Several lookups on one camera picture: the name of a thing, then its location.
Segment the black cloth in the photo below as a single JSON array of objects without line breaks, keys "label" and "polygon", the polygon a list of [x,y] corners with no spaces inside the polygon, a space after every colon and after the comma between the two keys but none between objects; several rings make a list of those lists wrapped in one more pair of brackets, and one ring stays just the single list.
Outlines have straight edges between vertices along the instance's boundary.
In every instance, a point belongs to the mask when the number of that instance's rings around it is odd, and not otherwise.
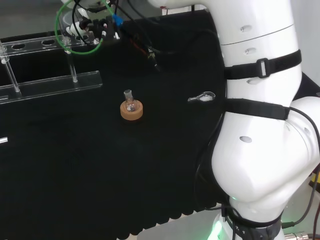
[{"label": "black cloth", "polygon": [[[205,11],[161,21],[213,28]],[[192,38],[142,24],[159,49],[177,49]],[[128,29],[139,31],[133,25]],[[100,71],[101,89],[1,104],[0,137],[8,137],[8,143],[0,145],[0,239],[126,239],[192,214],[197,154],[223,112],[225,97],[221,52],[214,43],[204,35],[188,52],[159,56],[162,72],[157,72],[123,38],[97,54],[74,58],[78,73]],[[19,82],[69,74],[62,50],[10,62]],[[300,97],[317,92],[307,81]],[[140,124],[120,117],[126,89],[143,103]],[[204,91],[216,99],[187,104]],[[198,189],[204,206],[224,198],[215,185]]]}]

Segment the white hole on robot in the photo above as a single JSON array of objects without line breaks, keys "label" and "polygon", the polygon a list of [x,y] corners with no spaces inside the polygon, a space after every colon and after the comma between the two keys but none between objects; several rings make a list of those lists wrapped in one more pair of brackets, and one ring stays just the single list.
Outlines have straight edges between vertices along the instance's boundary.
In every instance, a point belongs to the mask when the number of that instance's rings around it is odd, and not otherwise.
[{"label": "white hole on robot", "polygon": [[45,46],[51,46],[54,43],[55,43],[55,40],[53,40],[53,39],[42,41],[42,45],[45,45]]},{"label": "white hole on robot", "polygon": [[311,134],[311,132],[309,131],[309,129],[308,128],[304,128],[304,131],[305,131],[305,133],[307,134],[307,135],[309,135],[310,136],[310,134]]},{"label": "white hole on robot", "polygon": [[248,136],[241,136],[240,137],[240,140],[246,144],[250,144],[252,143],[252,138],[251,137],[248,137]]},{"label": "white hole on robot", "polygon": [[263,79],[260,79],[258,77],[254,77],[254,78],[247,80],[246,82],[250,85],[257,85],[259,83],[262,83],[262,81],[263,81]]},{"label": "white hole on robot", "polygon": [[22,43],[22,44],[12,45],[11,48],[12,48],[13,50],[21,50],[21,49],[23,49],[25,46],[26,46],[26,45],[25,45],[24,43]]},{"label": "white hole on robot", "polygon": [[[82,38],[83,38],[84,40],[88,40],[89,37],[88,37],[87,35],[83,35]],[[77,41],[82,41],[79,36],[76,36],[75,39],[76,39]]]},{"label": "white hole on robot", "polygon": [[246,50],[244,51],[244,54],[245,54],[245,55],[254,54],[256,51],[257,51],[256,48],[250,47],[250,48],[248,48],[248,49],[246,49]]},{"label": "white hole on robot", "polygon": [[240,28],[240,31],[241,31],[242,33],[247,33],[247,32],[249,32],[249,31],[251,31],[251,29],[252,29],[252,26],[251,26],[251,25],[245,25],[245,26],[243,26],[243,27]]}]

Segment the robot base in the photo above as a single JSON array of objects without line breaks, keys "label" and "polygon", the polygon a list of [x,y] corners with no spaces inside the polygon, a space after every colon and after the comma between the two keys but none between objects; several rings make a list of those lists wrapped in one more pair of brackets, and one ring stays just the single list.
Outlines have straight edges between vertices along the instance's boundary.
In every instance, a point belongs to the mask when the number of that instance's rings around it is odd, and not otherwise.
[{"label": "robot base", "polygon": [[[229,226],[227,221],[224,221],[221,213],[219,213],[213,222],[212,232],[208,240],[232,240],[233,230]],[[235,235],[235,240],[241,240],[242,238],[238,235]],[[283,240],[285,235],[281,229],[279,234],[275,237],[274,240]]]}]

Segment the clear acrylic stand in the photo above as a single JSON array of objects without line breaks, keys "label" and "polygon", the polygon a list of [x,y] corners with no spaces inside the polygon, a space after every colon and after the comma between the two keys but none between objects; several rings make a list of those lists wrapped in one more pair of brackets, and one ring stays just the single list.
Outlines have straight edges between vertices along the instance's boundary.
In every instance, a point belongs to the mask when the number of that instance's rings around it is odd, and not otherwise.
[{"label": "clear acrylic stand", "polygon": [[[83,42],[74,37],[69,38],[63,35],[60,35],[59,37],[60,40],[70,48],[84,45]],[[84,38],[88,43],[94,44],[95,37],[92,32],[89,32]],[[15,74],[10,65],[10,56],[56,49],[62,49],[62,47],[57,43],[55,36],[6,43],[1,43],[0,41],[0,60],[11,81],[10,85],[0,86],[0,104],[99,88],[102,86],[99,71],[86,72],[77,75],[73,56],[68,51],[65,51],[65,55],[69,65],[70,75],[17,83]]]}]

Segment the black velcro strap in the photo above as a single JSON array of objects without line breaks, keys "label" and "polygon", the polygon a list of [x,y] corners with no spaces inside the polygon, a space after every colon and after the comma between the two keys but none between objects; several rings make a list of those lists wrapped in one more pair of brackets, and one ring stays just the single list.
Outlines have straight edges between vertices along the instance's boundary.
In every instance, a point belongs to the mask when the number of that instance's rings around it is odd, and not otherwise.
[{"label": "black velcro strap", "polygon": [[268,102],[229,98],[225,100],[225,111],[268,119],[287,120],[290,109]]},{"label": "black velcro strap", "polygon": [[295,66],[302,62],[301,51],[274,59],[262,58],[255,63],[234,65],[224,68],[224,77],[228,80],[256,78],[265,79]]}]

